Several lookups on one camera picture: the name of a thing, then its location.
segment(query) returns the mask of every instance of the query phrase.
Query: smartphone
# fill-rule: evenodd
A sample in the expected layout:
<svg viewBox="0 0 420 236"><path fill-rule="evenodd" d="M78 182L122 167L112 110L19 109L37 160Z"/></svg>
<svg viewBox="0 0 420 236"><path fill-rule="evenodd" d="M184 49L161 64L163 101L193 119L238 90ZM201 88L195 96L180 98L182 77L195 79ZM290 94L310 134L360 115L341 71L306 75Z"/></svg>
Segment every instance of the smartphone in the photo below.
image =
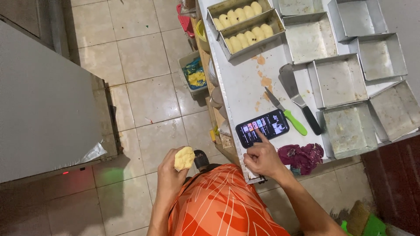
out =
<svg viewBox="0 0 420 236"><path fill-rule="evenodd" d="M260 129L267 139L272 139L289 131L290 127L281 110L274 110L236 126L236 133L244 148L252 147L255 142L262 142L255 132Z"/></svg>

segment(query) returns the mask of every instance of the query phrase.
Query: metal pan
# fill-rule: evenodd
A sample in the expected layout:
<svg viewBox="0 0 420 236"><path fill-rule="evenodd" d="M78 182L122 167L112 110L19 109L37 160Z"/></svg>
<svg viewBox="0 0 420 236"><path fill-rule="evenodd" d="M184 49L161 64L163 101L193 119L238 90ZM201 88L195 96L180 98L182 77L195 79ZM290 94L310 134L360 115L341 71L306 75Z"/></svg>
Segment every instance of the metal pan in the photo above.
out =
<svg viewBox="0 0 420 236"><path fill-rule="evenodd" d="M328 8L339 42L386 32L378 0L331 0Z"/></svg>
<svg viewBox="0 0 420 236"><path fill-rule="evenodd" d="M318 109L368 99L356 53L314 60L308 64L308 73Z"/></svg>
<svg viewBox="0 0 420 236"><path fill-rule="evenodd" d="M283 17L286 35L282 36L286 59L303 64L337 55L337 46L328 13Z"/></svg>
<svg viewBox="0 0 420 236"><path fill-rule="evenodd" d="M357 37L349 48L359 55L367 81L407 75L397 34Z"/></svg>
<svg viewBox="0 0 420 236"><path fill-rule="evenodd" d="M295 16L324 12L322 0L277 0L282 16Z"/></svg>
<svg viewBox="0 0 420 236"><path fill-rule="evenodd" d="M225 39L226 38L230 38L232 36L236 36L239 33L244 33L246 31L251 31L251 29L254 26L261 26L262 24L267 24L269 26L271 26L271 28L273 29L273 33L274 35L271 37L268 37L266 39L263 39L253 45L250 45L246 48L243 48L242 50L236 52L236 53L232 53L228 47L226 46L226 42ZM284 34L284 25L281 22L281 19L279 17L279 15L277 14L277 11L275 9L271 9L268 12L263 12L260 15L257 15L255 17L250 18L247 21L243 21L239 24L236 24L234 26L228 27L226 29L222 29L220 31L220 39L219 39L219 43L222 47L223 52L225 53L225 56L228 60L231 60L233 58L236 58L240 55L243 55L247 52L253 51L275 39L277 39L278 37L280 37L281 34Z"/></svg>
<svg viewBox="0 0 420 236"><path fill-rule="evenodd" d="M327 157L336 159L360 155L378 148L368 105L352 105L317 112L323 128L322 140Z"/></svg>
<svg viewBox="0 0 420 236"><path fill-rule="evenodd" d="M261 5L262 8L262 13L267 12L271 9L273 9L273 6L270 4L270 1L268 0L227 0L227 1L223 1L221 3L216 3L214 5L211 5L207 8L207 21L209 23L210 26L210 30L212 31L212 33L214 34L214 37L216 38L216 40L219 40L220 34L217 29L216 26L214 25L214 21L213 18L218 18L221 14L227 14L227 12L229 10L236 10L237 8L244 8L244 6L249 6L251 5L252 2L258 2ZM251 20L251 17L245 21L236 23L235 25L232 25L230 27L236 26L238 24L241 24L243 22L246 22L248 20Z"/></svg>
<svg viewBox="0 0 420 236"><path fill-rule="evenodd" d="M420 107L406 80L374 95L369 103L381 141L395 141L420 126Z"/></svg>

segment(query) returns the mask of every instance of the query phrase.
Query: bread dough roll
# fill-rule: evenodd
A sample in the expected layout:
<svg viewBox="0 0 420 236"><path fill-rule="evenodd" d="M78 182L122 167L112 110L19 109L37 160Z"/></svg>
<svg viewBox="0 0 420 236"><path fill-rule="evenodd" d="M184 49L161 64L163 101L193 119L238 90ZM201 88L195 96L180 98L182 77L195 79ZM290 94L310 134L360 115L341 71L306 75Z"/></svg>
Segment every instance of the bread dough roll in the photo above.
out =
<svg viewBox="0 0 420 236"><path fill-rule="evenodd" d="M250 6L244 6L244 12L247 19L255 16L254 10Z"/></svg>
<svg viewBox="0 0 420 236"><path fill-rule="evenodd" d="M229 21L229 17L225 14L221 14L219 16L219 20L220 20L220 23L222 23L223 28L227 28L232 25L231 22Z"/></svg>
<svg viewBox="0 0 420 236"><path fill-rule="evenodd" d="M236 38L235 36L232 36L229 40L231 41L232 48L234 49L234 53L242 49L242 44L238 38Z"/></svg>
<svg viewBox="0 0 420 236"><path fill-rule="evenodd" d="M228 46L229 51L231 54L234 54L234 48L232 47L231 41L229 39L225 39L226 46Z"/></svg>
<svg viewBox="0 0 420 236"><path fill-rule="evenodd" d="M246 48L246 47L249 46L248 40L247 40L247 38L245 37L244 34L238 34L236 37L241 42L242 48Z"/></svg>
<svg viewBox="0 0 420 236"><path fill-rule="evenodd" d="M224 27L223 27L222 23L220 23L220 20L219 19L213 18L213 22L214 22L214 25L216 26L216 29L218 31L224 29Z"/></svg>
<svg viewBox="0 0 420 236"><path fill-rule="evenodd" d="M232 25L238 23L239 17L236 16L233 10L228 11L228 18Z"/></svg>
<svg viewBox="0 0 420 236"><path fill-rule="evenodd" d="M263 12L261 5L257 2L252 2L251 8L253 9L255 15L261 14Z"/></svg>
<svg viewBox="0 0 420 236"><path fill-rule="evenodd" d="M244 12L244 10L242 8L236 9L235 10L235 14L238 17L238 21L239 22L244 21L244 20L247 19L247 16L245 15L245 12Z"/></svg>
<svg viewBox="0 0 420 236"><path fill-rule="evenodd" d="M184 147L175 154L174 167L178 170L190 169L194 162L194 158L195 154L192 151L192 148L189 146Z"/></svg>
<svg viewBox="0 0 420 236"><path fill-rule="evenodd" d="M252 32L253 32L253 33L255 34L255 36L257 37L257 42L259 42L259 41L261 41L261 40L265 39L264 31L263 31L260 27L258 27L258 26L254 27L254 28L252 29Z"/></svg>
<svg viewBox="0 0 420 236"><path fill-rule="evenodd" d="M269 26L267 24L262 24L260 28L264 32L265 38L268 38L268 37L274 35L273 29L271 28L271 26Z"/></svg>
<svg viewBox="0 0 420 236"><path fill-rule="evenodd" d="M249 45L253 45L254 43L257 42L257 36L255 36L255 34L252 33L251 31L248 30L247 32L244 33L244 35L247 38Z"/></svg>

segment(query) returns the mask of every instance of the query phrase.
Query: person's left hand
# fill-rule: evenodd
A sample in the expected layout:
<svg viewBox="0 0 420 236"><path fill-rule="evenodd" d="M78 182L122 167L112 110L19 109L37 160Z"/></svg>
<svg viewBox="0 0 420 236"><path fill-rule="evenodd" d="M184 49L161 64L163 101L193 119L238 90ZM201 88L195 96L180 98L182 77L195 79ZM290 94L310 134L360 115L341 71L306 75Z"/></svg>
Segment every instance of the person's left hand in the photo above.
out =
<svg viewBox="0 0 420 236"><path fill-rule="evenodd" d="M180 170L175 169L175 154L183 149L184 146L178 149L171 149L166 154L162 163L157 168L157 191L155 202L160 204L171 205L178 195L181 187L185 181L188 169Z"/></svg>

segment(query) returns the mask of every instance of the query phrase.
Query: tile floor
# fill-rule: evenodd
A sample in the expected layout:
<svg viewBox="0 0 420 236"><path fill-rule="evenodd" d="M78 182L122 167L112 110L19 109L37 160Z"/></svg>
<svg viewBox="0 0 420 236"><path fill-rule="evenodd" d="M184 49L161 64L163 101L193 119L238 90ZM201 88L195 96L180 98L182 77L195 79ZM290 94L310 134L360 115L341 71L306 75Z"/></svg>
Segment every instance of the tile floor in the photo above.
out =
<svg viewBox="0 0 420 236"><path fill-rule="evenodd" d="M67 31L75 33L69 45L78 58L72 58L110 87L124 154L0 191L0 235L143 236L157 167L170 148L191 145L205 151L211 163L228 162L210 141L205 103L190 96L177 72L176 60L191 48L176 4L71 0L65 16ZM188 175L197 172L192 168ZM360 157L326 163L298 179L327 212L351 208L357 199L373 201ZM284 191L272 180L256 188L276 222L297 231Z"/></svg>

